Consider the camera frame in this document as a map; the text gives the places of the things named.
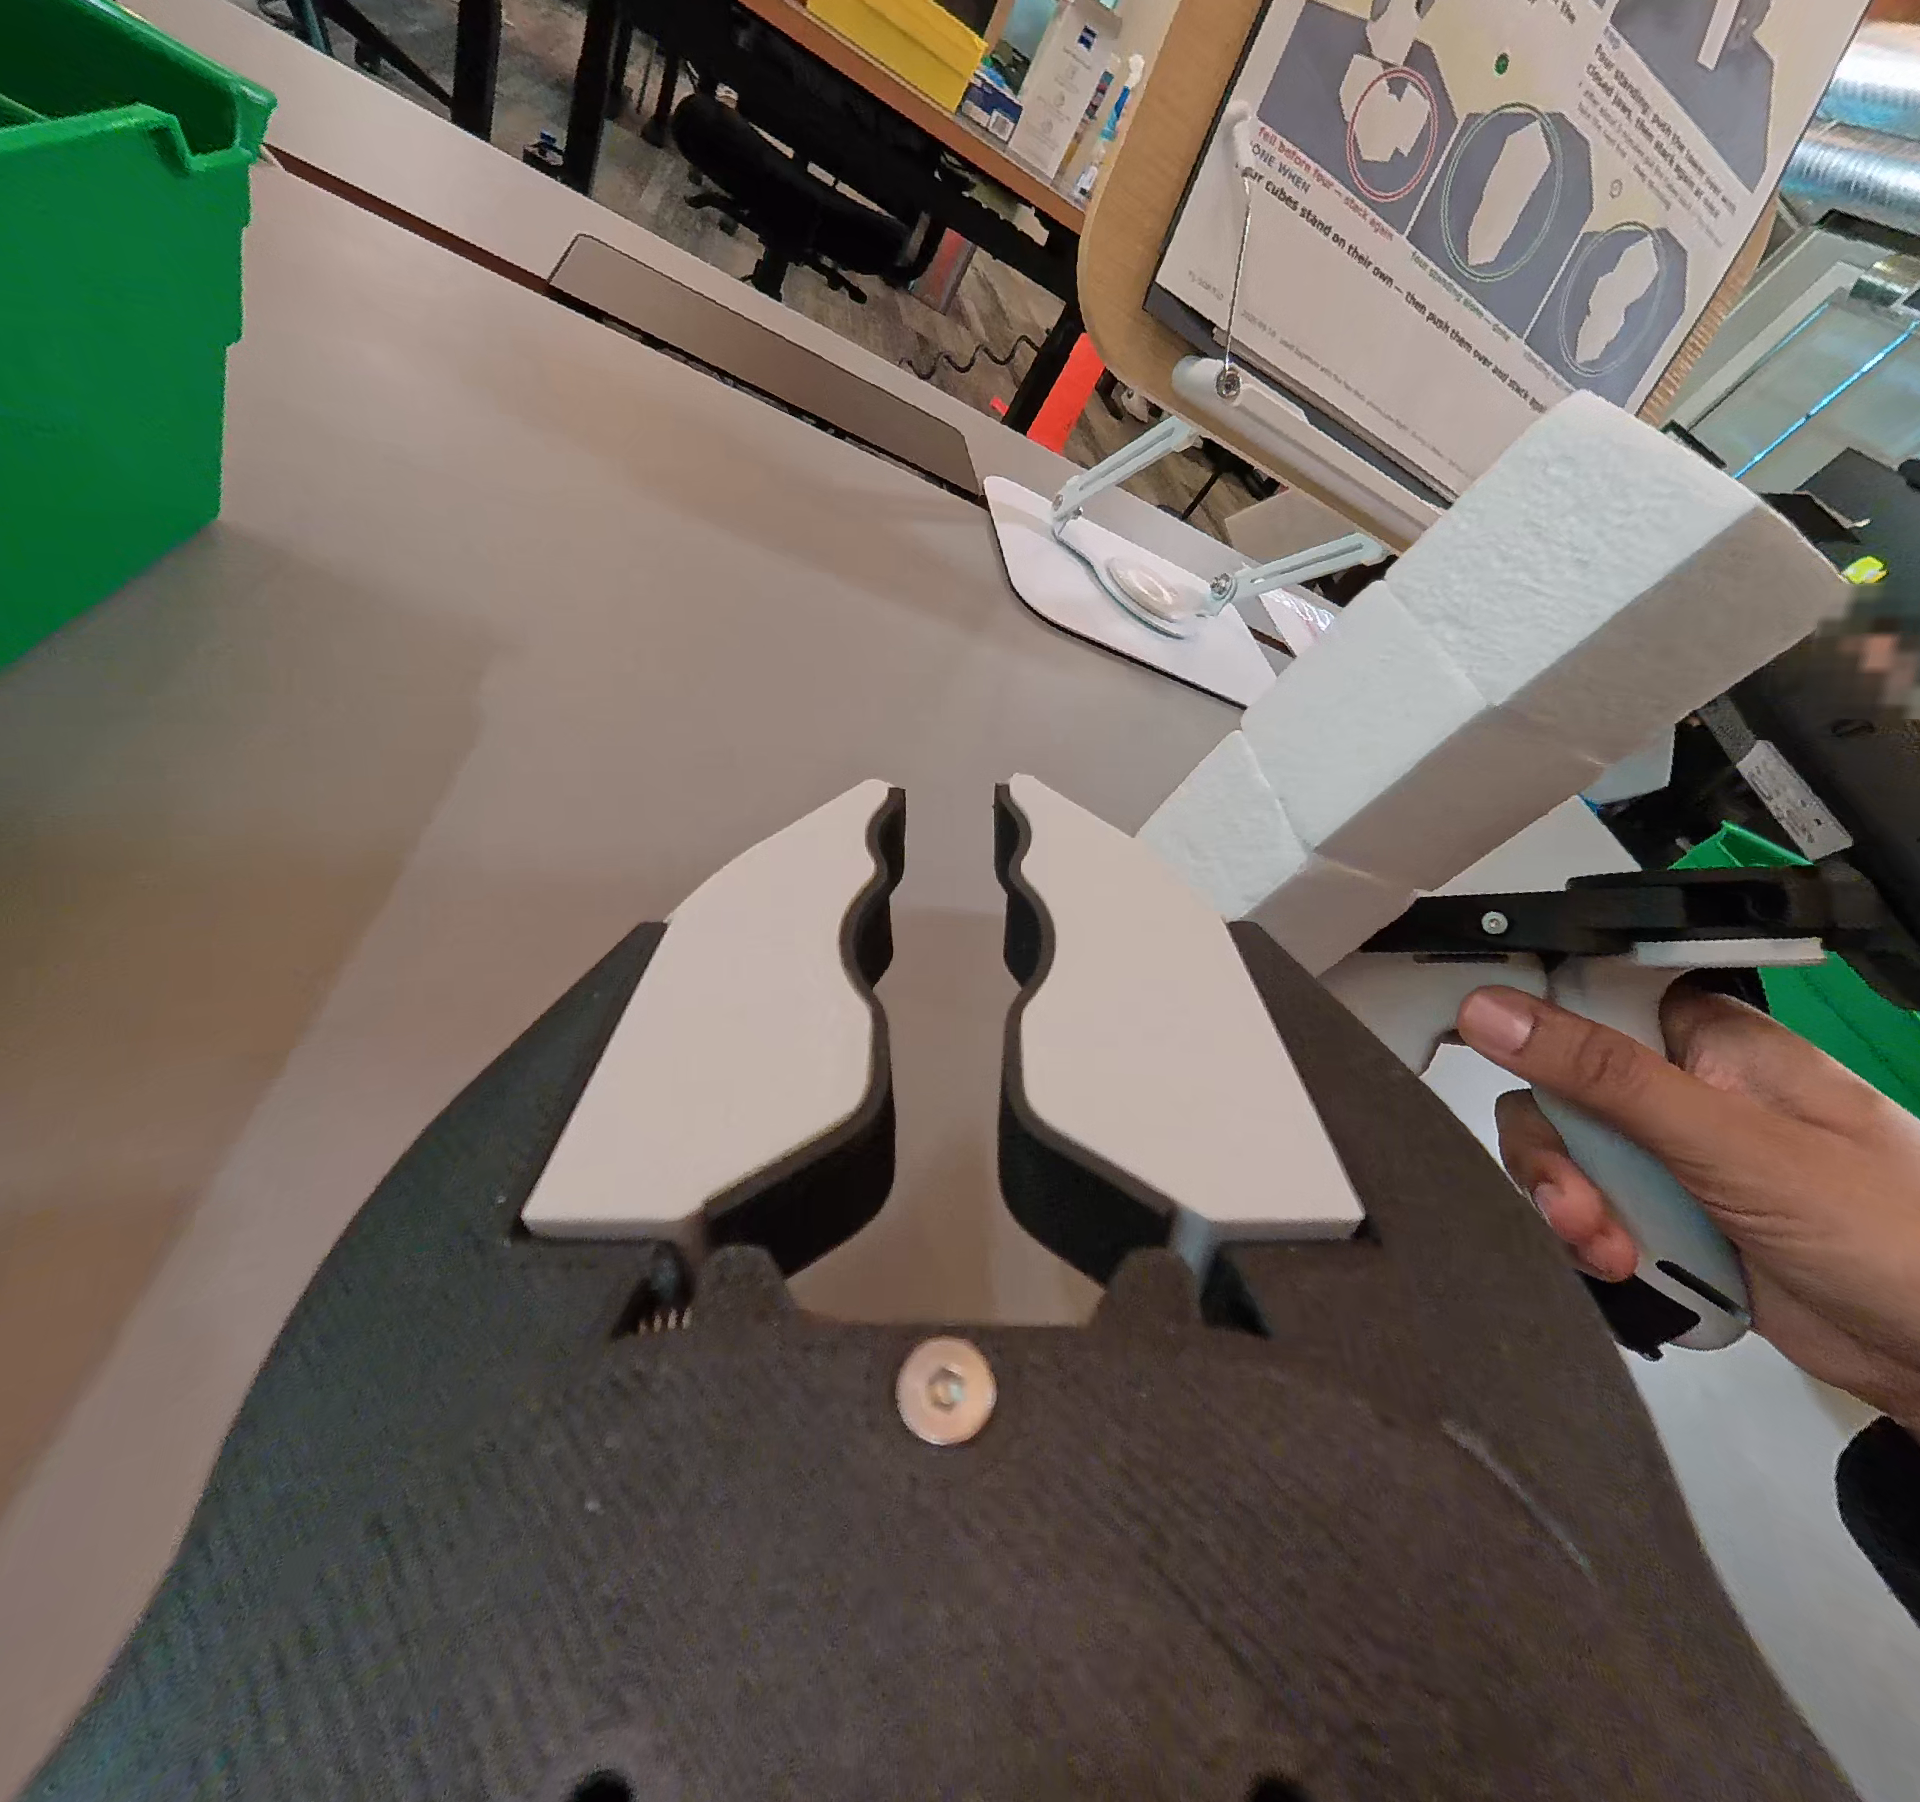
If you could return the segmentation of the green plastic bin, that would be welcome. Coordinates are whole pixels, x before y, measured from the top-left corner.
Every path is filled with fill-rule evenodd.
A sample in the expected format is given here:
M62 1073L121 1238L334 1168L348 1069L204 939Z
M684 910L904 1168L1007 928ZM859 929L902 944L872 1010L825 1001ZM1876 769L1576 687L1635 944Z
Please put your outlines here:
M2 664L220 513L275 106L112 0L2 0Z
M1724 823L1678 860L1691 870L1778 870L1809 860L1751 830ZM1839 954L1818 970L1767 970L1756 976L1767 1012L1862 1082L1917 1115L1919 1016L1888 1002Z

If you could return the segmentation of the brown wooden table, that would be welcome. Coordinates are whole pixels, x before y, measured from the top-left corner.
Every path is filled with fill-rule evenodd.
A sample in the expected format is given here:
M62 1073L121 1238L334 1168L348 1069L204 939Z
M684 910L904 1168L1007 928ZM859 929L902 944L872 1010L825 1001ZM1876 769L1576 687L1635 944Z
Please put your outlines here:
M627 26L653 37L668 63L716 72L742 97L771 91L762 53L751 35L777 33L791 55L814 61L821 75L859 90L866 111L889 114L894 123L880 134L853 131L833 114L802 114L794 145L853 153L859 166L898 188L899 200L912 203L931 228L959 233L1061 303L1004 417L1012 427L1038 430L1043 401L1084 334L1077 257L1090 206L1024 169L974 123L936 106L800 0L589 0L562 164L563 183L584 196L595 183ZM479 137L492 131L499 35L501 0L459 0L452 119Z

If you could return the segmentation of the silver ventilation duct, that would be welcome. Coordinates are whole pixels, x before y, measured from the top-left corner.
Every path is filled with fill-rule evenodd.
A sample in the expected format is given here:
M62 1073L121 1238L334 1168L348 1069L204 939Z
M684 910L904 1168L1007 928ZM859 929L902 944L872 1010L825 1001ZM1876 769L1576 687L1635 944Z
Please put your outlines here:
M1787 160L1784 208L1919 233L1919 26L1871 22L1842 57Z

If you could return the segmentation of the white cardboard box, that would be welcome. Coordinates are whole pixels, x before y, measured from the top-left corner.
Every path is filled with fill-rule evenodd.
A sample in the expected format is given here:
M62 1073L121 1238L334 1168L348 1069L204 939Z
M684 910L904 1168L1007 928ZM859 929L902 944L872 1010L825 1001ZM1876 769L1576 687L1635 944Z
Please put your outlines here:
M1121 17L1103 0L1064 0L1021 82L1021 114L1007 154L1054 183L1102 78L1121 51Z

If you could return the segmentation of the black office chair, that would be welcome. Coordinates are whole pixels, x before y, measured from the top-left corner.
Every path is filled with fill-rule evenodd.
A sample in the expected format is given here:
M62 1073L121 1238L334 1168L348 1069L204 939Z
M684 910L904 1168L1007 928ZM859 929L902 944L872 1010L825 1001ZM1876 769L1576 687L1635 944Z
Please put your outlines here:
M940 253L945 232L930 218L908 225L840 190L711 94L685 97L668 134L698 180L685 206L759 241L747 284L761 296L779 302L790 275L806 271L866 303L860 278L904 289Z

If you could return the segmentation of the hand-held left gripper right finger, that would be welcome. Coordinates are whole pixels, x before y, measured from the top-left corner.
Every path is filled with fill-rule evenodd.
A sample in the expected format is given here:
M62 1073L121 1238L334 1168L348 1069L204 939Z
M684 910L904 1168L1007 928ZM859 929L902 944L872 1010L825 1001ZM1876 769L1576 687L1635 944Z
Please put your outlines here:
M1214 909L1030 775L995 787L998 1188L1102 1292L1180 1270L1204 1309L1302 1309L1370 1268L1359 1192Z

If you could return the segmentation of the white foam cube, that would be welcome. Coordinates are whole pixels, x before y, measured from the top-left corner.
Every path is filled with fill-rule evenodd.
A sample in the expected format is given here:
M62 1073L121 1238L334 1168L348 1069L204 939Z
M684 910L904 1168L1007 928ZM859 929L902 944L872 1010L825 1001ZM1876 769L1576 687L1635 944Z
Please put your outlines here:
M1243 735L1310 853L1416 893L1541 817L1523 729L1387 582L1248 710Z
M1384 587L1490 707L1600 768L1854 594L1762 495L1587 394L1534 420Z
M1229 735L1136 841L1224 922L1259 925L1321 976L1398 922L1419 891L1312 850L1243 735Z

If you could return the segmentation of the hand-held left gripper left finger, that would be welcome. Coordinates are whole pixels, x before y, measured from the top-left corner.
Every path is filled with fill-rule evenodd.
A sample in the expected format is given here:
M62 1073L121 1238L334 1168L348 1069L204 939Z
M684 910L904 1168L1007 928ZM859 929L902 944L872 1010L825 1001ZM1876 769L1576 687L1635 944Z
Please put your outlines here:
M904 791L859 782L733 856L668 920L522 1205L548 1242L762 1249L794 1276L896 1178Z

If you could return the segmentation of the orange traffic cone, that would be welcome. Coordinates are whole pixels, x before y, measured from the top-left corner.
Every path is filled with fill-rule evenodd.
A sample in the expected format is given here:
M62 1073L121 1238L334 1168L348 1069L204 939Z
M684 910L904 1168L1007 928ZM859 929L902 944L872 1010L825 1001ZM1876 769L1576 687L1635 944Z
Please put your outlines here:
M1043 450L1066 454L1103 374L1103 362L1092 338L1080 334L1024 435Z

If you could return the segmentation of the yellow plastic bin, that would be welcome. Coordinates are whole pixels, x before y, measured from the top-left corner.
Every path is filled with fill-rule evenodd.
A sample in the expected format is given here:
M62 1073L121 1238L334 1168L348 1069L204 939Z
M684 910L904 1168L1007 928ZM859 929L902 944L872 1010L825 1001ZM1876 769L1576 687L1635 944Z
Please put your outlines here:
M945 114L962 106L988 55L978 30L937 0L798 0L859 53Z

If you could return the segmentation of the grey desk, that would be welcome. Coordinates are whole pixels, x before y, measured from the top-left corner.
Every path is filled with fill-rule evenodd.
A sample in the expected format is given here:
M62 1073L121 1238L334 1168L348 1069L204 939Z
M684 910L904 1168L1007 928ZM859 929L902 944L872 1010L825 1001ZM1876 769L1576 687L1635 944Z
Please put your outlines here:
M1215 712L1043 658L983 515L492 281L397 417L268 317L293 481L24 710L67 868L391 912L5 1534L21 1799L1854 1799L1573 1273L1259 925L1370 1268L1093 1286L998 1188L995 787L1146 814ZM534 338L534 359L507 339ZM904 495L827 517L830 497ZM904 791L896 1178L786 1276L519 1220L671 912Z

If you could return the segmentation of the person's right hand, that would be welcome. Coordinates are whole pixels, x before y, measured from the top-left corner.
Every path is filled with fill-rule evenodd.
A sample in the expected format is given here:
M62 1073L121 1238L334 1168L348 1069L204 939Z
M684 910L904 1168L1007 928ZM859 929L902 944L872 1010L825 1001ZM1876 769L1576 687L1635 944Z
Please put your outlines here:
M1919 1126L1740 1001L1679 982L1665 1055L1522 991L1475 989L1464 1044L1527 1085L1497 1107L1500 1162L1608 1284L1638 1249L1544 1115L1554 1096L1661 1162L1737 1249L1755 1328L1816 1382L1919 1435Z

